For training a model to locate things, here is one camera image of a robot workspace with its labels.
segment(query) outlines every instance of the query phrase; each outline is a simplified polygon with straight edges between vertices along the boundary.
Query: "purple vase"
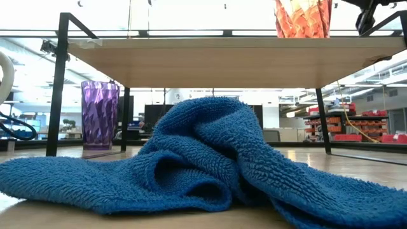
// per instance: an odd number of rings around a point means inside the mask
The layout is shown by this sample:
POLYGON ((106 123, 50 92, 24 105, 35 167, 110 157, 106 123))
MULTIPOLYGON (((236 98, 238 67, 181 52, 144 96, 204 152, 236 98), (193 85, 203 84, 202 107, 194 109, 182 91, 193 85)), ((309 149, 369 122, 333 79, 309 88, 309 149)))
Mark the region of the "purple vase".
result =
POLYGON ((107 150, 117 122, 120 87, 114 83, 82 82, 82 135, 84 150, 107 150))

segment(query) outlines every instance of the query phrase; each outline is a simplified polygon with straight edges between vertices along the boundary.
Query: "blue towel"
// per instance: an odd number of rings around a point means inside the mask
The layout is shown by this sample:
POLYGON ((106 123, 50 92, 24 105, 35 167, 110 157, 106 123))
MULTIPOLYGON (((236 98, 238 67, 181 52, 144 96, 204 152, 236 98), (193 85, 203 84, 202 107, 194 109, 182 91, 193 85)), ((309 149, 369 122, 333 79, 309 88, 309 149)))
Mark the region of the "blue towel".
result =
POLYGON ((298 228, 406 228, 407 193, 292 162, 263 140, 255 114, 227 98, 173 107, 133 158, 24 158, 0 164, 0 191, 101 214, 271 202, 298 228))

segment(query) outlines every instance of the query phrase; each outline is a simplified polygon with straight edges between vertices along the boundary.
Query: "wooden table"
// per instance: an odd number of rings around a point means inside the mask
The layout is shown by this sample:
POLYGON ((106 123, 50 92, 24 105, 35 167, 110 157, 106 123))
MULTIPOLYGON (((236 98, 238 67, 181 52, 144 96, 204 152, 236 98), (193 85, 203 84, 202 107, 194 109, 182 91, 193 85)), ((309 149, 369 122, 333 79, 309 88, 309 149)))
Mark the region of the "wooden table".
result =
POLYGON ((400 38, 72 39, 126 87, 321 88, 405 49, 400 38))

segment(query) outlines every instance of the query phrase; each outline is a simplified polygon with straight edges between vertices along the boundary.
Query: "wooden floor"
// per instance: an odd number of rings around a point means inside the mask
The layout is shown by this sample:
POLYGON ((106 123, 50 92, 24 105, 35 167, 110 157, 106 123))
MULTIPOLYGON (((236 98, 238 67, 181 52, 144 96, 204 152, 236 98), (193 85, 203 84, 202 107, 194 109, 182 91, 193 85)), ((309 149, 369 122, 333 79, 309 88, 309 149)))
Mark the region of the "wooden floor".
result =
MULTIPOLYGON (((122 160, 134 156, 140 147, 129 147, 126 153, 92 158, 94 161, 122 160)), ((341 176, 373 181, 407 190, 407 166, 326 155, 323 148, 280 148, 291 160, 341 176)), ((407 162, 407 154, 377 153, 333 149, 333 153, 372 156, 407 162)), ((84 157, 96 153, 80 147, 60 148, 58 156, 84 157)), ((43 149, 0 153, 0 162, 12 158, 44 156, 43 149)), ((233 207, 219 213, 179 211, 154 215, 100 216, 90 211, 60 204, 17 200, 0 193, 0 228, 292 228, 272 208, 233 207)))

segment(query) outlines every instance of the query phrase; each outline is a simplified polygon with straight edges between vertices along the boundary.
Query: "wall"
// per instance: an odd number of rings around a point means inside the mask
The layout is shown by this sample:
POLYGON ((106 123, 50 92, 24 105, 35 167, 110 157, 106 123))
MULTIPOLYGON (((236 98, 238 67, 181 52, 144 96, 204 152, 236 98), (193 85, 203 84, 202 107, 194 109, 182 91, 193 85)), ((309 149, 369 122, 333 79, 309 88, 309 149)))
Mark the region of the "wall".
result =
POLYGON ((280 118, 281 128, 307 128, 302 118, 280 118))
MULTIPOLYGON (((21 112, 50 112, 50 103, 17 103, 14 106, 21 110, 21 112)), ((81 113, 81 105, 76 106, 64 106, 62 105, 62 113, 81 113)))
POLYGON ((263 128, 278 128, 280 126, 279 107, 263 105, 263 128))
MULTIPOLYGON (((395 88, 397 89, 397 96, 389 97, 385 96, 386 109, 399 109, 407 108, 407 88, 395 88)), ((352 100, 356 105, 356 111, 361 114, 363 111, 370 111, 374 109, 384 109, 383 93, 374 93, 373 101, 367 101, 368 95, 363 95, 358 99, 352 100)))

